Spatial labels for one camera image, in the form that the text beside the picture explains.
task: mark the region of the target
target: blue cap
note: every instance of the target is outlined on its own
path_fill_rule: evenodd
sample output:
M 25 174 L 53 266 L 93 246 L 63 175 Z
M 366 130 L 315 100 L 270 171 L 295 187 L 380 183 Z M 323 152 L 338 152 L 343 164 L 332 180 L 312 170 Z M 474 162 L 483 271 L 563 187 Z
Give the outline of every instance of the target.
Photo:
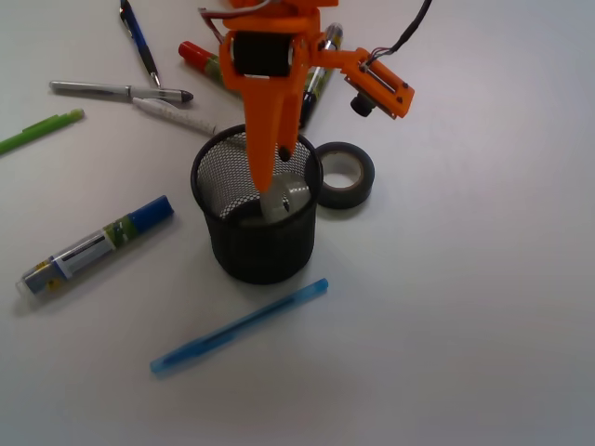
M 163 195 L 157 200 L 131 212 L 128 214 L 128 217 L 139 234 L 142 234 L 173 214 L 174 210 L 172 209 L 171 204 L 169 204 L 167 197 Z

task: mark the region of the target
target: mesh cup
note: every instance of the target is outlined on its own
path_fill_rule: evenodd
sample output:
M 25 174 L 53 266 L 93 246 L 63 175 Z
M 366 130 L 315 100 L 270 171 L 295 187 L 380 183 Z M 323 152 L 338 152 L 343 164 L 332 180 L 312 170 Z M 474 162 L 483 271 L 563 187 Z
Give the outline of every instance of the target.
M 275 156 L 274 175 L 300 175 L 308 184 L 311 199 L 289 218 L 267 224 L 250 176 L 245 144 L 245 125 L 229 128 L 208 141 L 192 166 L 192 193 L 205 213 L 215 258 L 231 276 L 255 284 L 282 282 L 310 260 L 323 168 L 302 136 L 288 162 Z

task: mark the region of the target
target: green pen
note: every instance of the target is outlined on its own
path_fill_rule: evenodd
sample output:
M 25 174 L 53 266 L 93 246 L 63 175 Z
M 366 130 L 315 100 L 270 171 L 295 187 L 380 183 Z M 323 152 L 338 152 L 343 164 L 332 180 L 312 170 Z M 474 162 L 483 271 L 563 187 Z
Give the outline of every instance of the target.
M 75 109 L 62 115 L 55 114 L 54 116 L 43 120 L 41 123 L 31 125 L 30 127 L 25 128 L 18 135 L 9 139 L 5 139 L 4 141 L 0 141 L 0 155 L 4 155 L 8 151 L 12 151 L 17 147 L 27 144 L 34 139 L 45 136 L 48 133 L 55 132 L 66 125 L 75 123 L 76 121 L 82 119 L 83 116 L 85 116 L 83 109 Z

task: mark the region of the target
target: black pen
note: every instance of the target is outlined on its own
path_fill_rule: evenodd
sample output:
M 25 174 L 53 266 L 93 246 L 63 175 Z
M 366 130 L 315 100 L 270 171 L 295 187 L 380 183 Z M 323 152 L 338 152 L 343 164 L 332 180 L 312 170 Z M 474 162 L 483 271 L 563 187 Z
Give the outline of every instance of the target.
M 155 66 L 154 60 L 152 59 L 151 51 L 149 51 L 147 42 L 145 42 L 145 38 L 142 36 L 139 23 L 137 22 L 137 18 L 134 17 L 134 12 L 132 12 L 132 6 L 128 2 L 128 0 L 120 0 L 120 19 L 122 19 L 123 24 L 128 29 L 128 32 L 130 33 L 130 37 L 132 37 L 132 40 L 134 40 L 135 44 L 137 44 L 140 58 L 142 59 L 142 63 L 145 64 L 147 72 L 149 72 L 149 75 L 151 76 L 155 84 L 159 88 L 161 88 L 161 82 L 159 82 L 157 67 Z

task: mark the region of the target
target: blue pen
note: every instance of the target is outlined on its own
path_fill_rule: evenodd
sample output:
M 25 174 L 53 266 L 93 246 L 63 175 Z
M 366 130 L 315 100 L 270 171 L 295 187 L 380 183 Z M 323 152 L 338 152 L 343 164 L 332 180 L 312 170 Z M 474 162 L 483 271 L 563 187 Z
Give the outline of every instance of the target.
M 327 288 L 328 281 L 326 279 L 321 279 L 306 288 L 296 291 L 292 295 L 284 297 L 283 299 L 278 300 L 265 308 L 259 309 L 236 322 L 232 322 L 223 328 L 219 328 L 211 334 L 199 337 L 198 339 L 167 353 L 158 360 L 152 361 L 151 370 L 154 374 L 160 374 L 187 360 L 203 356 L 215 348 L 230 343 L 246 329 L 254 327 L 282 312 L 311 301 L 315 297 L 324 293 Z
M 137 18 L 134 16 L 134 12 L 132 12 L 132 6 L 130 3 L 128 3 L 128 0 L 120 0 L 120 19 L 122 19 L 123 24 L 128 29 L 132 40 L 134 40 L 135 44 L 137 44 L 140 58 L 142 59 L 142 63 L 145 64 L 147 72 L 149 72 L 149 75 L 157 87 L 161 88 L 157 67 L 155 66 L 154 60 L 152 59 L 151 51 L 149 51 L 147 42 L 145 42 L 145 38 L 142 36 L 139 23 L 137 22 Z

